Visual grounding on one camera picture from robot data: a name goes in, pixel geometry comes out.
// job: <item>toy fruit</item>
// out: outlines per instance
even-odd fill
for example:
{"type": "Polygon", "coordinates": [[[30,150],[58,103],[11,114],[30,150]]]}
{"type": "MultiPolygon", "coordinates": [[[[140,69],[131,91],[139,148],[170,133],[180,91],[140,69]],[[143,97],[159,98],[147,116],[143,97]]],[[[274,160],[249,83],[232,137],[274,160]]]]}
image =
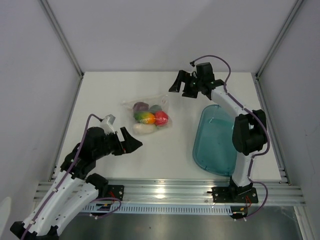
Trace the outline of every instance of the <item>toy fruit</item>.
{"type": "Polygon", "coordinates": [[[155,115],[148,111],[138,111],[133,116],[141,124],[154,124],[156,122],[155,115]]]}
{"type": "Polygon", "coordinates": [[[154,124],[136,123],[133,125],[133,132],[135,134],[150,134],[157,130],[154,124]]]}
{"type": "Polygon", "coordinates": [[[169,121],[168,115],[164,111],[157,111],[155,113],[155,125],[161,127],[169,121]]]}
{"type": "Polygon", "coordinates": [[[149,104],[142,102],[142,101],[138,101],[133,105],[133,112],[146,112],[149,110],[149,104]]]}
{"type": "Polygon", "coordinates": [[[149,112],[152,114],[155,114],[158,111],[162,111],[161,106],[159,105],[153,105],[152,107],[150,107],[149,112]]]}

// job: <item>gray wall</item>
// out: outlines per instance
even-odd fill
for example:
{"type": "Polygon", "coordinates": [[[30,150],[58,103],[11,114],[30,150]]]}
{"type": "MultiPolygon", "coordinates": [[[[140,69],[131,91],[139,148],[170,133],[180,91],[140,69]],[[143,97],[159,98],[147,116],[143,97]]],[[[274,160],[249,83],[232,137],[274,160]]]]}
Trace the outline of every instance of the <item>gray wall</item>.
{"type": "Polygon", "coordinates": [[[0,202],[12,197],[1,239],[31,212],[49,177],[79,78],[36,0],[0,1],[0,202]]]}
{"type": "MultiPolygon", "coordinates": [[[[215,54],[255,72],[296,0],[50,0],[84,71],[187,69],[215,54]]],[[[215,71],[226,71],[219,61],[215,71]]]]}
{"type": "Polygon", "coordinates": [[[261,80],[285,166],[320,236],[320,1],[308,0],[261,80]]]}

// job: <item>gray floor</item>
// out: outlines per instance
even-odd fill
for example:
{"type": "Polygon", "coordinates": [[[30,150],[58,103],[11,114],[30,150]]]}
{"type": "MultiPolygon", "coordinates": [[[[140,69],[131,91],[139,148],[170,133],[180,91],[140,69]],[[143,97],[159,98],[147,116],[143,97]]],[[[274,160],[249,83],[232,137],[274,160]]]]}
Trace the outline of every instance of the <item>gray floor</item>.
{"type": "Polygon", "coordinates": [[[78,216],[60,240],[302,240],[293,207],[266,207],[247,222],[229,216],[78,216]]]}

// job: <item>teal plastic bin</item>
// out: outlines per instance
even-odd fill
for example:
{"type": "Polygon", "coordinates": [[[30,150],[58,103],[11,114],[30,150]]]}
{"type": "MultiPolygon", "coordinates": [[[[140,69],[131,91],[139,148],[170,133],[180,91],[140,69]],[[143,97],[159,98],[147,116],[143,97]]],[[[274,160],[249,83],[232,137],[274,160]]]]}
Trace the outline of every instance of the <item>teal plastic bin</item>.
{"type": "Polygon", "coordinates": [[[230,177],[237,151],[232,143],[235,120],[219,105],[207,106],[201,115],[193,146],[193,159],[209,173],[230,177]]]}

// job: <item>red tomato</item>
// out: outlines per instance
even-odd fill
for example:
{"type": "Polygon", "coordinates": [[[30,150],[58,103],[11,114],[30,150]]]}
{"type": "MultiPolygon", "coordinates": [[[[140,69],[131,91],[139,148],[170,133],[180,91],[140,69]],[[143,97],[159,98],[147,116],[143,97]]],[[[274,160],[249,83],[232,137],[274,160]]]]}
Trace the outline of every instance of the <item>red tomato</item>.
{"type": "Polygon", "coordinates": [[[155,125],[163,126],[168,123],[169,117],[164,111],[157,111],[155,113],[155,125]]]}

